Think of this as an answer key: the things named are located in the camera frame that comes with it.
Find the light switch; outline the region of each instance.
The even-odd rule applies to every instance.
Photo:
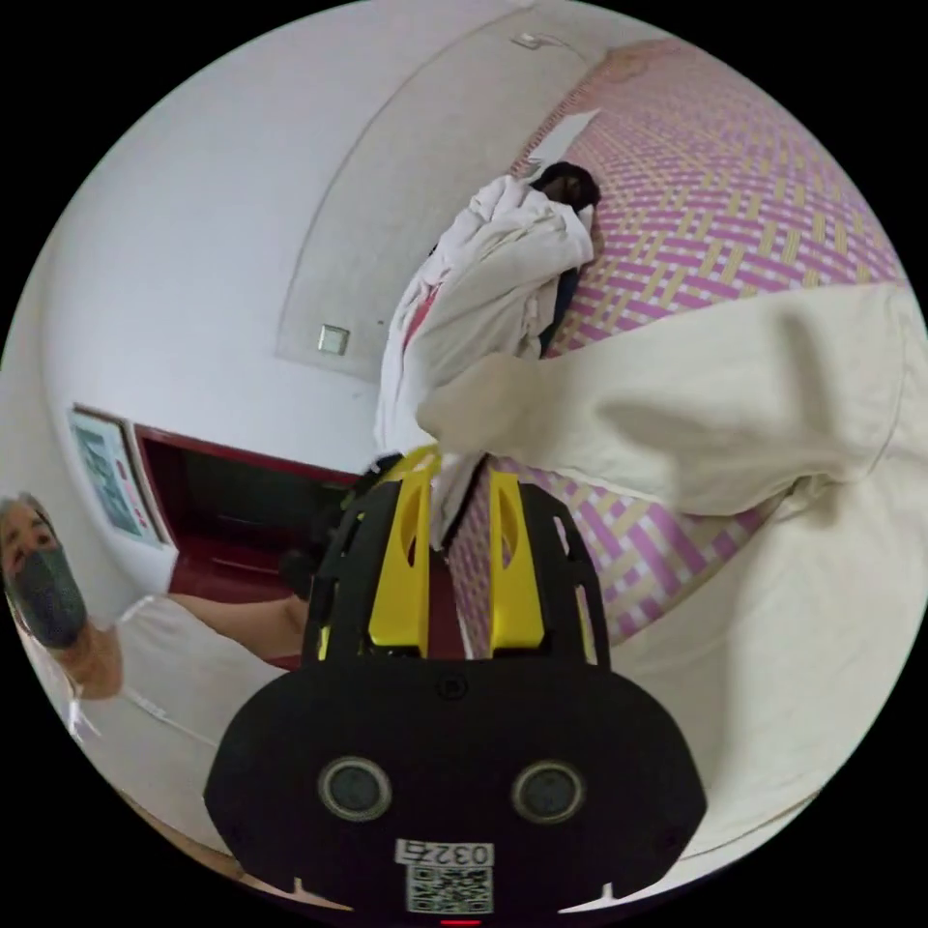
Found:
[[[323,326],[319,333],[319,351],[326,355],[343,355],[348,348],[350,334],[347,329],[337,326]]]

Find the printed number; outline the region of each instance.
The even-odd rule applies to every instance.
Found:
[[[492,867],[493,845],[491,844],[438,844],[431,841],[396,842],[396,863],[405,866],[429,867]]]

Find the gray hair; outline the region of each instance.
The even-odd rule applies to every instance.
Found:
[[[31,493],[19,493],[16,497],[11,498],[5,496],[0,500],[0,519],[5,518],[13,509],[14,506],[28,506],[30,509],[34,509],[45,525],[48,526],[48,530],[57,538],[55,534],[54,526],[51,524],[51,519],[48,518],[48,511],[45,507],[31,494]],[[3,551],[3,538],[0,537],[0,552]]]

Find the qr code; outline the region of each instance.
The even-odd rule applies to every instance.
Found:
[[[408,912],[479,915],[493,912],[493,868],[407,867]]]

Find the label sticker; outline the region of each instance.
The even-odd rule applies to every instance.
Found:
[[[480,915],[493,912],[493,845],[396,842],[406,866],[406,911]]]

